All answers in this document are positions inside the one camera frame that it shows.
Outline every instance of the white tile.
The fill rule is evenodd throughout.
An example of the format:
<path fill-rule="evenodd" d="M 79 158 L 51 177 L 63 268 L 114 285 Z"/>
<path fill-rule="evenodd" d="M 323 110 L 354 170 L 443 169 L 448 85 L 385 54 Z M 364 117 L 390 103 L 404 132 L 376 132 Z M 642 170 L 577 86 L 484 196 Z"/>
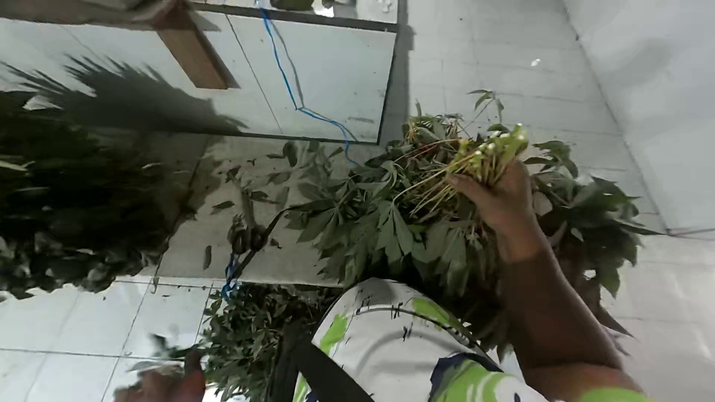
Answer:
<path fill-rule="evenodd" d="M 145 295 L 122 354 L 151 358 L 156 353 L 152 334 L 180 348 L 193 345 L 208 295 L 208 288 L 157 286 L 156 293 Z"/>
<path fill-rule="evenodd" d="M 150 283 L 153 279 L 152 275 L 122 275 L 117 277 L 117 282 Z"/>
<path fill-rule="evenodd" d="M 49 350 L 77 294 L 78 290 L 68 285 L 52 293 L 0 303 L 0 328 L 8 328 L 0 331 L 0 348 Z"/>
<path fill-rule="evenodd" d="M 24 401 L 44 353 L 0 350 L 0 401 Z"/>
<path fill-rule="evenodd" d="M 641 262 L 634 268 L 621 269 L 621 282 L 627 287 L 632 316 L 649 320 L 691 321 L 686 296 L 676 273 L 659 268 L 653 263 Z"/>
<path fill-rule="evenodd" d="M 522 67 L 490 66 L 479 66 L 476 73 L 484 87 L 504 94 L 580 102 L 603 101 L 601 90 L 592 74 L 563 74 Z"/>
<path fill-rule="evenodd" d="M 479 77 L 476 65 L 452 60 L 445 60 L 443 63 L 443 82 L 445 88 L 462 89 L 465 92 L 482 89 L 485 86 Z"/>
<path fill-rule="evenodd" d="M 140 359 L 140 358 L 119 358 L 117 365 L 114 368 L 112 378 L 109 380 L 107 389 L 104 392 L 102 402 L 114 402 L 114 391 L 118 388 L 126 388 L 133 386 L 139 381 L 139 374 L 143 370 L 132 370 L 138 363 L 156 363 L 162 364 L 162 361 Z"/>
<path fill-rule="evenodd" d="M 439 9 L 435 18 L 439 37 L 446 39 L 472 39 L 473 20 L 465 10 Z"/>
<path fill-rule="evenodd" d="M 581 49 L 554 49 L 509 43 L 474 42 L 477 63 L 483 66 L 520 67 L 534 71 L 593 74 Z"/>
<path fill-rule="evenodd" d="M 160 285 L 178 285 L 178 286 L 192 286 L 194 288 L 211 288 L 215 278 L 173 278 L 169 276 L 160 276 Z"/>
<path fill-rule="evenodd" d="M 637 326 L 638 341 L 628 341 L 626 372 L 654 401 L 709 401 L 715 393 L 715 362 L 692 323 L 649 320 L 624 323 Z"/>
<path fill-rule="evenodd" d="M 502 95 L 511 104 L 515 122 L 546 129 L 620 134 L 605 102 L 584 103 L 541 97 Z"/>
<path fill-rule="evenodd" d="M 460 62 L 466 64 L 477 64 L 475 42 L 471 39 L 452 39 L 446 41 L 442 46 L 442 58 L 445 63 Z"/>
<path fill-rule="evenodd" d="M 441 87 L 443 85 L 442 61 L 410 58 L 408 81 L 410 88 L 420 85 Z"/>
<path fill-rule="evenodd" d="M 566 21 L 481 19 L 472 24 L 476 41 L 576 49 L 576 32 Z"/>
<path fill-rule="evenodd" d="M 423 114 L 442 114 L 445 112 L 444 88 L 438 85 L 420 84 L 410 87 L 409 113 L 417 115 L 415 104 L 420 102 Z"/>
<path fill-rule="evenodd" d="M 532 144 L 556 139 L 571 146 L 571 159 L 578 166 L 634 171 L 638 169 L 621 136 L 529 126 L 524 128 L 527 131 L 526 136 Z M 535 147 L 530 147 L 528 152 L 529 155 L 540 153 Z"/>
<path fill-rule="evenodd" d="M 100 293 L 80 293 L 52 350 L 119 355 L 148 286 L 115 282 Z"/>
<path fill-rule="evenodd" d="M 99 402 L 117 358 L 50 354 L 26 402 Z"/>
<path fill-rule="evenodd" d="M 715 247 L 712 241 L 685 239 L 672 236 L 646 236 L 640 261 L 687 265 L 715 266 Z"/>

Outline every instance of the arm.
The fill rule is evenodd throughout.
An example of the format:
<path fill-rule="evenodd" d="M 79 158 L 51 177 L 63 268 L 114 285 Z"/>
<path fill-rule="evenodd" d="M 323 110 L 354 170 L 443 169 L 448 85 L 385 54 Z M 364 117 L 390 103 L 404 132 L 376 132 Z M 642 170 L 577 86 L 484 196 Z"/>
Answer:
<path fill-rule="evenodd" d="M 526 168 L 510 165 L 492 189 L 466 176 L 450 181 L 497 234 L 509 337 L 529 385 L 567 401 L 609 386 L 639 391 L 621 371 L 613 342 L 563 276 L 536 222 Z"/>

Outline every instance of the white wall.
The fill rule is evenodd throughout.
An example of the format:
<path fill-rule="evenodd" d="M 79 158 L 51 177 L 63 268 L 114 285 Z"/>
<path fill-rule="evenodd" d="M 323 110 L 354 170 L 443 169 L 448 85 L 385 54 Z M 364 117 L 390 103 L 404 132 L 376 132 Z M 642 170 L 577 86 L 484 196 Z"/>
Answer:
<path fill-rule="evenodd" d="M 715 1 L 564 0 L 666 225 L 715 228 Z"/>

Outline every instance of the person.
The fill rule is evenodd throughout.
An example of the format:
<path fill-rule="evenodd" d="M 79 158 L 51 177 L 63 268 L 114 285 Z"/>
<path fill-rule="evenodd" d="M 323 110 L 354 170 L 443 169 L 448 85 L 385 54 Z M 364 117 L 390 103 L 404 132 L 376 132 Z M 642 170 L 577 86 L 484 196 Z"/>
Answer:
<path fill-rule="evenodd" d="M 508 338 L 526 383 L 501 372 L 439 305 L 401 283 L 371 278 L 342 295 L 312 337 L 312 344 L 340 367 L 336 371 L 364 390 L 364 398 L 351 394 L 340 400 L 647 401 L 624 373 L 613 341 L 561 273 L 532 209 L 526 167 L 509 165 L 490 189 L 462 175 L 448 181 L 474 201 L 497 235 Z M 156 394 L 161 387 L 151 381 L 160 376 L 144 382 Z M 196 378 L 187 374 L 183 381 L 196 383 Z M 152 398 L 142 398 L 149 395 L 142 390 L 125 397 L 129 402 L 201 400 L 200 387 L 182 384 L 165 386 Z M 321 391 L 325 381 L 315 374 L 308 380 L 299 374 L 289 385 L 292 402 L 330 402 L 321 399 L 327 395 Z"/>

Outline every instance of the hand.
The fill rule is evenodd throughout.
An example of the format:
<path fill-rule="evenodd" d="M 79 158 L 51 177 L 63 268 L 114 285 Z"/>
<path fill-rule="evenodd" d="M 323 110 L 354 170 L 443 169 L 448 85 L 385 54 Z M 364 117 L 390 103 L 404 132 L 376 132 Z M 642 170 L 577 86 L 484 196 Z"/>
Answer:
<path fill-rule="evenodd" d="M 165 376 L 157 371 L 144 373 L 137 385 L 115 392 L 114 402 L 201 402 L 206 379 L 200 357 L 194 349 L 186 355 L 183 376 Z"/>
<path fill-rule="evenodd" d="M 490 189 L 465 175 L 452 175 L 447 181 L 474 201 L 484 222 L 500 235 L 509 235 L 536 223 L 529 174 L 521 162 L 510 163 Z"/>

